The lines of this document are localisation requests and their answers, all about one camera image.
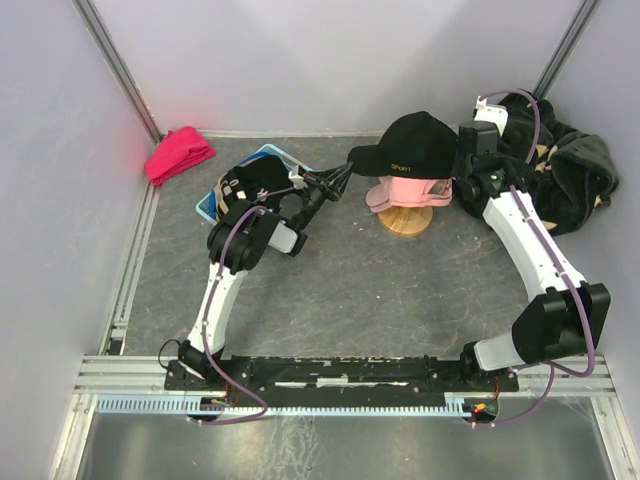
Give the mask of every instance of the pink cap brim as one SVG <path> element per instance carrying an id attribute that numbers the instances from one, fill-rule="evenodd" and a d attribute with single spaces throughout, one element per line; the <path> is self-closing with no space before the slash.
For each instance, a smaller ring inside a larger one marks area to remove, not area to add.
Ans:
<path id="1" fill-rule="evenodd" d="M 441 180 L 421 180 L 415 178 L 381 177 L 380 185 L 367 192 L 367 205 L 374 213 L 397 207 L 443 207 L 451 202 L 451 180 L 443 194 L 429 193 Z"/>

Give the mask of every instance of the hat stand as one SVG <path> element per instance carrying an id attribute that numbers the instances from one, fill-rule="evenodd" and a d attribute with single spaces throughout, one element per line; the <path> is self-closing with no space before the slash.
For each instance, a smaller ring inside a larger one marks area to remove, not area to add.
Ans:
<path id="1" fill-rule="evenodd" d="M 433 220 L 433 207 L 391 207 L 378 213 L 384 228 L 401 237 L 415 237 Z"/>

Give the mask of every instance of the white panel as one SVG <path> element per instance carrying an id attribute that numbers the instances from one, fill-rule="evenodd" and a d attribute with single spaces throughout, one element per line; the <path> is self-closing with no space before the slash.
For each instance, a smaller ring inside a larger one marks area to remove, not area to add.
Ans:
<path id="1" fill-rule="evenodd" d="M 612 206 L 595 212 L 577 233 L 558 239 L 591 283 L 603 282 L 612 304 L 599 351 L 604 353 L 636 444 L 640 442 L 640 2 L 602 2 L 553 86 L 558 117 L 609 145 L 621 185 Z"/>
<path id="2" fill-rule="evenodd" d="M 148 139 L 70 1 L 0 16 L 2 478 L 49 472 L 143 192 Z"/>
<path id="3" fill-rule="evenodd" d="M 579 0 L 94 0 L 160 128 L 383 130 L 532 89 Z"/>

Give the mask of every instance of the folded red towel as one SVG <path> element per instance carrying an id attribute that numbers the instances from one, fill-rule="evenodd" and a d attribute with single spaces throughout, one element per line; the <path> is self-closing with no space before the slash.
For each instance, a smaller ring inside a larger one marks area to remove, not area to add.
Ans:
<path id="1" fill-rule="evenodd" d="M 170 131 L 164 137 L 151 158 L 144 164 L 144 171 L 147 172 L 151 183 L 160 185 L 215 154 L 215 149 L 195 128 L 182 127 L 177 132 Z"/>

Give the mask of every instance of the blue tray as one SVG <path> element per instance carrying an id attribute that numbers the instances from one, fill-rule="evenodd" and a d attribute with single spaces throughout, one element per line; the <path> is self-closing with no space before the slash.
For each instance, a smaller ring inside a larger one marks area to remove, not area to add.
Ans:
<path id="1" fill-rule="evenodd" d="M 284 164 L 284 166 L 287 167 L 287 169 L 289 169 L 289 170 L 291 170 L 291 168 L 294 165 L 300 165 L 301 167 L 303 167 L 306 170 L 312 170 L 311 168 L 306 166 L 304 163 L 302 163 L 297 158 L 289 155 L 288 153 L 286 153 L 285 151 L 279 149 L 278 147 L 276 147 L 275 145 L 273 145 L 271 143 L 267 143 L 266 145 L 263 145 L 258 150 L 256 150 L 255 153 L 266 153 L 268 155 L 276 155 L 277 157 L 280 157 L 280 160 L 282 160 L 282 163 Z M 245 161 L 246 161 L 246 159 L 243 160 L 242 162 L 240 162 L 238 165 L 242 165 L 242 163 L 244 163 Z M 209 198 L 210 197 L 211 197 L 211 192 L 207 193 L 204 196 L 204 198 L 198 202 L 198 204 L 196 205 L 196 212 L 198 212 L 198 215 L 200 215 L 202 218 L 204 218 L 207 222 L 215 225 L 215 223 L 216 223 L 216 212 L 215 212 L 215 209 L 214 209 L 213 212 L 210 211 L 210 208 L 209 208 L 209 203 L 210 203 L 209 202 Z"/>

